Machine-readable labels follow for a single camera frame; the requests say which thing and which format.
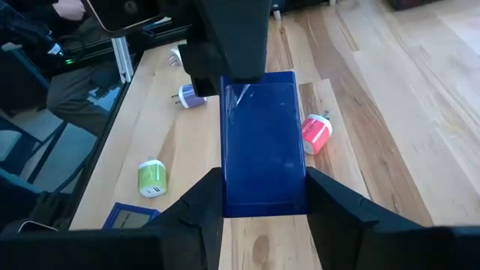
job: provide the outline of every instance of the wood grain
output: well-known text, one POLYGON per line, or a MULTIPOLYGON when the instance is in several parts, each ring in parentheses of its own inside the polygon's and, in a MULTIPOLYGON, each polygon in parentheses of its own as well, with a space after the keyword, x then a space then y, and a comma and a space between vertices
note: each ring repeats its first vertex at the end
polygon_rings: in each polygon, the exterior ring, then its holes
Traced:
MULTIPOLYGON (((480 2, 439 1, 394 13, 381 0, 293 12, 268 27, 267 71, 294 70, 303 119, 330 112, 333 134, 307 163, 423 225, 480 223, 480 2)), ((164 210, 220 165, 218 98, 181 109, 189 83, 145 53, 72 230, 99 228, 114 202, 164 210), (168 170, 146 199, 137 166, 168 170)), ((225 220, 220 269, 321 269, 305 216, 225 220)))

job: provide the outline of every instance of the gray pants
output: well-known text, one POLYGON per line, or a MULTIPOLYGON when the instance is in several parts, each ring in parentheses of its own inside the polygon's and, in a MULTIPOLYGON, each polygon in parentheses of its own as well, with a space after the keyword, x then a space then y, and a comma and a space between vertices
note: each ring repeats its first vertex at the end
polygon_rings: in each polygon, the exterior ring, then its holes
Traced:
MULTIPOLYGON (((100 26, 93 19, 87 19, 76 31, 86 44, 105 39, 100 26)), ((68 73, 55 76, 50 82, 46 107, 57 117, 73 125, 83 128, 99 137, 107 123, 108 112, 100 106, 95 106, 87 100, 90 77, 101 65, 111 65, 111 62, 84 67, 68 73)))

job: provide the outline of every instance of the pink charger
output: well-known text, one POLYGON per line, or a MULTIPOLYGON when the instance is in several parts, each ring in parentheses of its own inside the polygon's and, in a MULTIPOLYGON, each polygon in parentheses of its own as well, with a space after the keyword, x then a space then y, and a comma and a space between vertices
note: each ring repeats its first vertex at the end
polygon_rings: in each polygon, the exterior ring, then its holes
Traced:
POLYGON ((303 149, 309 155, 316 155, 332 135, 332 123, 327 117, 329 111, 322 115, 309 115, 301 124, 303 149))

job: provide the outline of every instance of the person's leg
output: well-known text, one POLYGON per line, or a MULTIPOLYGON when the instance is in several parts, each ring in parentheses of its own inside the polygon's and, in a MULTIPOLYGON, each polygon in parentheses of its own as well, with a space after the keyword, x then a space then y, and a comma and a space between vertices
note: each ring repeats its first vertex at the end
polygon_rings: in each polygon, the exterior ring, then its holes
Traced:
POLYGON ((55 76, 50 83, 46 107, 60 119, 99 137, 107 123, 108 112, 87 100, 93 89, 89 80, 97 69, 98 66, 85 67, 55 76))

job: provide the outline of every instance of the black mount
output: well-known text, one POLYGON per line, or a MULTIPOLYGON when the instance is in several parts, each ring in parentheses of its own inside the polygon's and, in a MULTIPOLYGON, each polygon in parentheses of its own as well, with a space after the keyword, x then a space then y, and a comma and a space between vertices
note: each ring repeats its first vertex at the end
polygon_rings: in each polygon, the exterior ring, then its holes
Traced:
POLYGON ((272 0, 159 3, 168 17, 191 23, 187 44, 178 50, 196 95, 218 95, 220 76, 228 76, 234 83, 252 83, 265 73, 272 0))
MULTIPOLYGON (((0 266, 216 270, 222 183, 221 168, 212 169, 141 229, 3 235, 0 266)), ((307 168, 306 192, 308 224, 324 270, 480 269, 480 227, 421 227, 314 168, 307 168)))

